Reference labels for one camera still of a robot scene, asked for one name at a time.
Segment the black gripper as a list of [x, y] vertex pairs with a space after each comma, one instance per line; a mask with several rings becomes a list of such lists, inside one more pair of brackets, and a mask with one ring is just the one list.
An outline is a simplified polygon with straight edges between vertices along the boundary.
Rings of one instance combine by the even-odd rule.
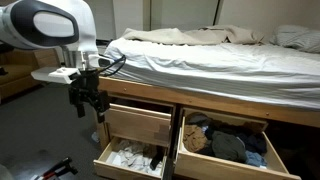
[[73, 82], [68, 89], [69, 101], [77, 109], [79, 118], [85, 116], [84, 102], [89, 103], [97, 112], [98, 123], [105, 121], [105, 111], [110, 108], [108, 93], [99, 91], [97, 69], [81, 69], [79, 75], [72, 75]]

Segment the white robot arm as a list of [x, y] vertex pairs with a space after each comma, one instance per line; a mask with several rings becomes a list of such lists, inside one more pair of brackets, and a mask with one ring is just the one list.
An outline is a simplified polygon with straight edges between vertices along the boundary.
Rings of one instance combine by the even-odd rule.
[[67, 84], [70, 103], [80, 117], [89, 103], [98, 121], [110, 108], [108, 93], [100, 91], [103, 57], [96, 45], [96, 26], [84, 0], [16, 0], [0, 7], [0, 41], [22, 50], [62, 47], [77, 58], [60, 68], [44, 67], [32, 72], [36, 80]]

